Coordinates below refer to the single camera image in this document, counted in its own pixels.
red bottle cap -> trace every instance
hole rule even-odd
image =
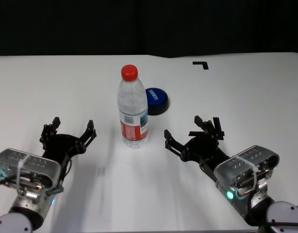
[[[126,65],[121,70],[123,80],[131,82],[137,79],[138,71],[134,65]]]

bottle water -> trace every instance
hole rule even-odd
[[[146,90],[138,79],[137,68],[126,65],[121,71],[118,107],[124,143],[139,148],[148,140],[148,103]]]

blue button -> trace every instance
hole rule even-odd
[[[159,88],[146,89],[148,100],[148,115],[159,115],[168,109],[168,96]]]

green led light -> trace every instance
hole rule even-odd
[[[228,191],[228,192],[227,192],[227,197],[228,197],[230,200],[232,200],[232,199],[234,198],[234,195],[233,195],[232,192]]]

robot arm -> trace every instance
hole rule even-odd
[[[219,118],[214,117],[213,125],[210,120],[196,116],[195,123],[203,132],[190,132],[193,138],[184,146],[165,130],[166,149],[184,162],[197,162],[247,224],[260,226],[264,232],[286,232],[289,226],[298,226],[298,207],[274,202],[267,195],[267,182],[279,163],[279,156],[266,148],[252,146],[228,157],[218,147],[219,140],[224,140]]]
[[[96,137],[93,121],[89,121],[86,131],[80,137],[69,134],[57,134],[60,120],[56,117],[52,124],[44,125],[40,142],[45,150],[42,157],[15,149],[6,149],[0,153],[0,184],[17,188],[16,197],[9,214],[0,217],[0,232],[14,225],[19,219],[29,220],[31,226],[24,229],[29,232],[40,228],[54,202],[55,195],[63,192],[63,181],[71,158],[83,154]],[[19,187],[16,184],[19,161],[26,159],[20,169]]]

